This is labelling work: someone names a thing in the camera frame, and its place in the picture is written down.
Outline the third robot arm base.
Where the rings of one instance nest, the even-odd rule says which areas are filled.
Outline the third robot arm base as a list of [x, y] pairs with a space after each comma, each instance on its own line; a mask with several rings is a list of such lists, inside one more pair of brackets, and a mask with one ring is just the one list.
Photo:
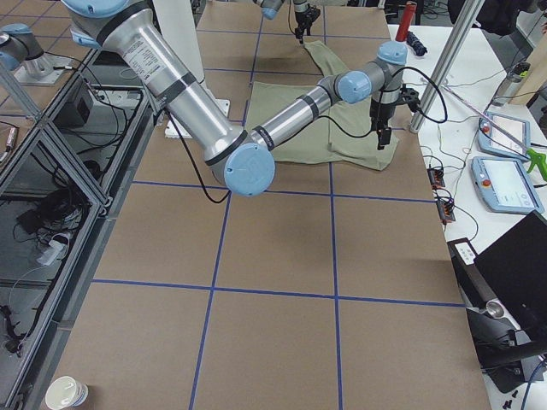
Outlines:
[[72, 59], [46, 54], [29, 26], [14, 23], [1, 27], [1, 64], [23, 85], [53, 85]]

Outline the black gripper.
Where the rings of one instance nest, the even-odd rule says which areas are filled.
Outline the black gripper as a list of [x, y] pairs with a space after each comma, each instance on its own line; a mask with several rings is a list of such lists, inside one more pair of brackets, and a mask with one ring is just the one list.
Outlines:
[[309, 32], [313, 23], [319, 18], [319, 9], [309, 3], [294, 3], [297, 23], [297, 40], [303, 44], [304, 32]]
[[388, 126], [390, 119], [395, 114], [397, 106], [407, 105], [415, 112], [421, 105], [419, 92], [413, 88], [402, 85], [394, 91], [376, 91], [371, 97], [369, 116], [371, 128], [376, 131], [378, 137], [377, 150], [383, 150], [391, 142], [391, 128]]

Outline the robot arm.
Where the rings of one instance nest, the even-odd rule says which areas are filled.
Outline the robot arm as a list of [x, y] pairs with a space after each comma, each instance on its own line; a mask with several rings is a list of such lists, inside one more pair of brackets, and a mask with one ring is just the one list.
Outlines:
[[370, 98], [371, 129], [383, 149], [391, 140], [389, 119], [398, 105], [412, 111], [419, 94], [403, 83], [408, 49], [383, 43], [376, 58], [356, 71], [326, 76], [266, 122], [246, 131], [224, 115], [153, 24], [145, 1], [66, 1], [73, 40], [118, 54], [153, 97], [162, 103], [203, 149], [215, 178], [232, 193], [256, 196], [275, 175], [273, 150], [295, 137], [333, 105]]
[[[261, 8], [262, 16], [267, 20], [273, 20], [279, 13], [284, 0], [254, 0], [254, 4]], [[304, 36], [311, 34], [311, 28], [315, 21], [321, 16], [321, 11], [312, 6], [307, 0], [293, 0], [289, 2], [294, 7], [294, 17], [297, 26], [290, 31], [300, 44], [304, 43]]]

